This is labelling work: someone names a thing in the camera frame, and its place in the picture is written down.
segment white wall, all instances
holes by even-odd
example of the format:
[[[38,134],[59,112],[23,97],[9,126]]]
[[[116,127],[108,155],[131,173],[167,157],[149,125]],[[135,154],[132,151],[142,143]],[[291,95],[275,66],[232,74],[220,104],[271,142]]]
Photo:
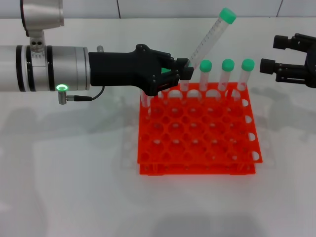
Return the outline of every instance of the white wall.
[[[122,18],[277,15],[281,0],[118,0]],[[117,0],[64,0],[65,18],[119,18]],[[316,0],[283,0],[279,16],[316,16]],[[0,0],[0,18],[20,18],[20,0]]]
[[[65,18],[118,18],[117,0],[64,0]],[[0,18],[20,18],[20,0],[0,0]]]
[[[118,0],[122,18],[217,17],[223,7],[237,16],[273,16],[281,0]]]
[[[316,0],[284,0],[279,16],[316,16]]]

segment black robotic gripper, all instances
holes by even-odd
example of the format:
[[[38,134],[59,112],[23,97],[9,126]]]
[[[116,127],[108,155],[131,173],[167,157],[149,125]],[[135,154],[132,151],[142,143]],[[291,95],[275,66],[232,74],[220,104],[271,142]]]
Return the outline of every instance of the black robotic gripper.
[[[277,82],[305,84],[316,88],[316,38],[301,34],[295,34],[291,39],[286,36],[275,36],[273,48],[290,48],[305,52],[305,64],[283,64],[263,58],[260,64],[261,73],[275,73]]]

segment cable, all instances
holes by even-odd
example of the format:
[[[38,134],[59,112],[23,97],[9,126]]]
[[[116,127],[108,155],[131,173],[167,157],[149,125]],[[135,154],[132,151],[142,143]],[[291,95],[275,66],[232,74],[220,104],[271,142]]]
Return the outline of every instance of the cable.
[[[104,92],[104,89],[105,89],[105,86],[103,86],[101,91],[99,92],[99,94],[97,94],[94,97],[75,95],[74,96],[74,101],[93,101],[93,100],[96,100],[97,98],[99,98],[102,95],[102,93]]]
[[[105,86],[103,86],[102,89],[101,89],[101,91],[99,92],[99,94],[97,94],[96,96],[94,96],[91,100],[93,101],[93,100],[96,100],[97,98],[99,98],[99,97],[102,95],[102,93],[104,92],[104,89],[105,89]]]

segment orange plastic rack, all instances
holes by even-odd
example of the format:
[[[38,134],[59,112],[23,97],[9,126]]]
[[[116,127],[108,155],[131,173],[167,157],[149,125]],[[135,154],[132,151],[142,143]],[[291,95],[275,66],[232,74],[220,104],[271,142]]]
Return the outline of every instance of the orange plastic rack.
[[[150,108],[140,105],[140,174],[256,172],[262,156],[248,89],[235,101],[236,82],[220,97],[215,97],[217,86],[209,83],[207,92],[198,91],[198,83],[190,83],[188,92],[177,86],[155,96]]]

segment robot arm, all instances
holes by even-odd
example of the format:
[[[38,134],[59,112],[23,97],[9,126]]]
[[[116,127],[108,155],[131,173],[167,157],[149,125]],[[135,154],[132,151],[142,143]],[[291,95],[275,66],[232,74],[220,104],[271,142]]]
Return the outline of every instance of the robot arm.
[[[67,100],[93,100],[67,96],[66,90],[132,85],[155,96],[192,77],[194,69],[185,67],[187,58],[174,60],[169,53],[144,44],[131,53],[45,45],[43,31],[64,25],[62,0],[21,0],[21,18],[30,45],[0,46],[0,91],[59,90],[59,102],[65,104]],[[170,71],[162,74],[162,68]]]
[[[262,59],[260,72],[276,74],[277,82],[305,84],[316,88],[316,38],[295,34],[291,39],[286,36],[275,36],[273,48],[294,49],[307,53],[304,65],[276,63],[273,60]]]

